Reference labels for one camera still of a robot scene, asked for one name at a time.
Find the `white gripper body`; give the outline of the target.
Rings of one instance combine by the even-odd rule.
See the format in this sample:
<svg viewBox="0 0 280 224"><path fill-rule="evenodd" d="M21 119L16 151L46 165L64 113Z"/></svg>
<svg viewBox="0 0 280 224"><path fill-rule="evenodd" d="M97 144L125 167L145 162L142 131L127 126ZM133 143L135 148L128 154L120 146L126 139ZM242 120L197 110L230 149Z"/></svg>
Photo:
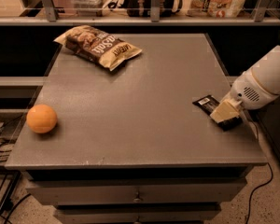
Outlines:
<svg viewBox="0 0 280 224"><path fill-rule="evenodd" d="M278 98L260 86L251 69L243 72L231 86L230 96L247 110L260 109Z"/></svg>

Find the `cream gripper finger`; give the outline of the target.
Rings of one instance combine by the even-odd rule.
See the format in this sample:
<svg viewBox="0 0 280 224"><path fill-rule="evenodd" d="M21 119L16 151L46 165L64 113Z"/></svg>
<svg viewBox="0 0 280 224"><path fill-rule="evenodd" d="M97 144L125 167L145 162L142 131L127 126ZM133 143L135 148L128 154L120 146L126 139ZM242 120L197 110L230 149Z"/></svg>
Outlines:
<svg viewBox="0 0 280 224"><path fill-rule="evenodd" d="M223 122L228 119L236 118L240 115L241 101L234 99L223 100L218 107L214 109L210 117L216 123Z"/></svg>

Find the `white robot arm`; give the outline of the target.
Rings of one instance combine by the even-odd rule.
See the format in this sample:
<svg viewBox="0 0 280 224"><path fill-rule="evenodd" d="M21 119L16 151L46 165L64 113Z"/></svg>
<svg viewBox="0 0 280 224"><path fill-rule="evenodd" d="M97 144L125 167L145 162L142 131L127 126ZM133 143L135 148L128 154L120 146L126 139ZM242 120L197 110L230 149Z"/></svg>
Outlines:
<svg viewBox="0 0 280 224"><path fill-rule="evenodd" d="M237 118L242 110L264 107L280 96L280 46L271 49L231 85L210 117L216 123Z"/></svg>

